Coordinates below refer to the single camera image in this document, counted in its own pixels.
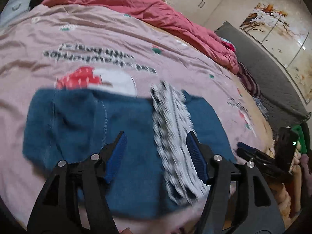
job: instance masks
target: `wall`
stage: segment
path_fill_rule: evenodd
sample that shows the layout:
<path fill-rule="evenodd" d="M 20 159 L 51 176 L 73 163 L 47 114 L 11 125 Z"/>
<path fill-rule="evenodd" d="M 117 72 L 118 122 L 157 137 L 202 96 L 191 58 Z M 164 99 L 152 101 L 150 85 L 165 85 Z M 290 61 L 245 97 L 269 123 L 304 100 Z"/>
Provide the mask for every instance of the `wall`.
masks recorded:
<path fill-rule="evenodd" d="M 302 23 L 303 27 L 312 31 L 312 16 L 302 0 L 222 0 L 208 18 L 205 27 L 211 30 L 216 30 L 224 21 L 228 21 L 234 27 L 239 29 L 241 23 L 246 19 L 258 2 L 273 3 L 274 7 L 277 6 L 278 9 L 287 11 L 289 15 L 294 15 Z M 281 67 L 281 70 L 289 78 L 284 68 Z M 298 92 L 293 81 L 290 78 L 289 80 Z M 307 111 L 312 112 L 312 101 L 306 105 L 306 109 Z M 312 134 L 312 119 L 308 121 L 308 125 Z"/>

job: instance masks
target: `mattress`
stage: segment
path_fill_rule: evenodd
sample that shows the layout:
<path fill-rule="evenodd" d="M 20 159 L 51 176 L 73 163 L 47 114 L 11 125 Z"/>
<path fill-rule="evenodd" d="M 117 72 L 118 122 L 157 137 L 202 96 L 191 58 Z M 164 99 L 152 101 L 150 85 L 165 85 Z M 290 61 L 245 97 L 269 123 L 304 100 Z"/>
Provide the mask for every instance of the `mattress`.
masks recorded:
<path fill-rule="evenodd" d="M 90 63 L 81 55 L 69 59 L 69 53 L 77 51 L 75 46 L 82 44 Z M 22 155 L 30 100 L 38 88 L 54 87 L 57 79 L 81 67 L 117 73 L 112 84 L 118 83 L 118 76 L 131 78 L 122 90 L 116 90 L 121 94 L 148 98 L 151 85 L 164 80 L 178 90 L 204 97 L 217 113 L 239 163 L 244 160 L 236 156 L 237 142 L 263 151 L 271 146 L 270 126 L 236 76 L 178 37 L 128 14 L 101 6 L 39 5 L 0 32 L 0 47 L 0 195 L 23 226 L 45 182 L 41 171 Z M 108 50 L 111 57 L 121 52 L 128 55 L 132 65 L 127 67 L 120 59 L 97 62 L 101 59 L 92 57 L 99 48 Z M 153 233 L 170 233 L 197 219 L 205 199 L 157 219 L 116 217 L 115 222 L 119 230 L 131 226 L 134 233 L 152 233 L 153 229 Z M 83 210 L 81 215 L 87 225 Z"/>

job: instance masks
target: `red cloth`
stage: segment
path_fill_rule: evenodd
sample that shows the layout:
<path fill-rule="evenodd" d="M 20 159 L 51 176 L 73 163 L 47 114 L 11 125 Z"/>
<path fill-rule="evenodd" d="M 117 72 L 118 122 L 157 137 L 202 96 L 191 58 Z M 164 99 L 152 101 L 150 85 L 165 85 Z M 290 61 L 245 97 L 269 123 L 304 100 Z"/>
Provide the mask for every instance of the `red cloth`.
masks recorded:
<path fill-rule="evenodd" d="M 214 32 L 190 22 L 161 0 L 44 0 L 42 4 L 48 7 L 98 5 L 128 14 L 181 38 L 234 74 L 238 72 L 236 55 L 221 44 L 221 39 Z"/>

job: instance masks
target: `bed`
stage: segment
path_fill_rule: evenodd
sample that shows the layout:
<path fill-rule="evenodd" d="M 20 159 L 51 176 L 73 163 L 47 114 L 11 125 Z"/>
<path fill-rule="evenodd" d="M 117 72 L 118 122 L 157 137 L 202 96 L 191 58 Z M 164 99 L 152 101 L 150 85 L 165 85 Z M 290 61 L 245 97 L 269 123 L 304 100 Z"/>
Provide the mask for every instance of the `bed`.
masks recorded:
<path fill-rule="evenodd" d="M 232 73 L 235 54 L 215 33 L 160 0 L 45 0 L 2 30 L 0 46 L 0 196 L 24 227 L 45 182 L 42 170 L 22 154 L 30 101 L 39 88 L 58 87 L 79 71 L 100 71 L 109 77 L 102 87 L 114 94 L 150 98 L 151 86 L 165 81 L 202 97 L 238 163 L 244 163 L 236 155 L 239 141 L 264 152 L 272 147 L 270 125 Z M 193 123 L 198 136 L 209 125 Z M 128 200 L 126 217 L 116 212 L 114 219 L 119 230 L 171 233 L 198 219 L 205 199 L 177 206 L 166 195 L 154 211 L 131 213 L 151 203 L 138 196 L 135 203 Z M 87 226 L 83 209 L 81 216 Z"/>

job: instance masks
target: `maroon striped fabric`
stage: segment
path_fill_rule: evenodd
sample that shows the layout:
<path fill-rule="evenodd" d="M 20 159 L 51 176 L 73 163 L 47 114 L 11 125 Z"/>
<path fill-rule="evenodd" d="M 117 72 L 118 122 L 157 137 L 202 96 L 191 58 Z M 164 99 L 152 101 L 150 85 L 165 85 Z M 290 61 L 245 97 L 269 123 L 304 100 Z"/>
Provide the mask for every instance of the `maroon striped fabric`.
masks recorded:
<path fill-rule="evenodd" d="M 255 79 L 252 77 L 252 75 L 249 73 L 247 68 L 240 62 L 238 62 L 238 68 L 239 71 L 236 74 L 240 80 L 241 83 L 244 85 L 245 89 L 252 95 L 253 97 L 260 97 L 260 87 L 256 83 Z"/>

